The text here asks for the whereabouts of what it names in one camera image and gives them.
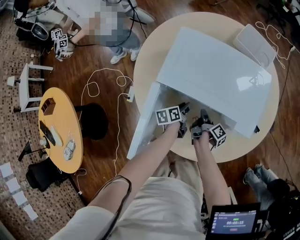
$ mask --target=round yellow table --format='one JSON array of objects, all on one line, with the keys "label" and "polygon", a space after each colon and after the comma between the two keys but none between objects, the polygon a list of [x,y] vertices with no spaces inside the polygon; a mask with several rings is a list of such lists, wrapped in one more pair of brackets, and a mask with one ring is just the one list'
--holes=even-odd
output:
[{"label": "round yellow table", "polygon": [[[49,98],[54,99],[55,108],[52,115],[44,116],[41,107]],[[61,147],[57,144],[53,146],[49,141],[50,149],[46,149],[46,152],[50,159],[63,172],[75,173],[83,160],[83,138],[76,111],[70,98],[63,90],[50,88],[45,92],[39,106],[38,120],[42,121],[49,129],[51,129],[51,126],[54,126],[62,139]],[[39,132],[41,137],[44,136],[41,130]],[[74,139],[76,147],[72,158],[66,161],[64,158],[64,149],[71,139]]]},{"label": "round yellow table", "polygon": [[[200,31],[232,47],[233,39],[244,28],[242,24],[231,18],[208,12],[183,14],[161,24],[146,39],[135,64],[135,99],[140,111],[142,110],[151,84],[156,80],[168,51],[173,45],[181,27],[189,27]],[[231,161],[247,154],[263,140],[270,130],[278,108],[279,84],[273,63],[269,66],[268,72],[272,75],[272,85],[265,111],[258,124],[260,132],[253,134],[251,138],[245,138],[236,131],[227,130],[225,144],[218,149],[212,150],[216,162]],[[194,117],[192,116],[193,114],[195,114],[195,109],[192,109],[188,114],[190,115],[189,118]],[[216,114],[209,113],[209,115],[215,124],[219,122],[219,117]],[[194,147],[191,145],[190,131],[186,133],[184,139],[178,139],[171,150],[184,158],[197,161]]]}]

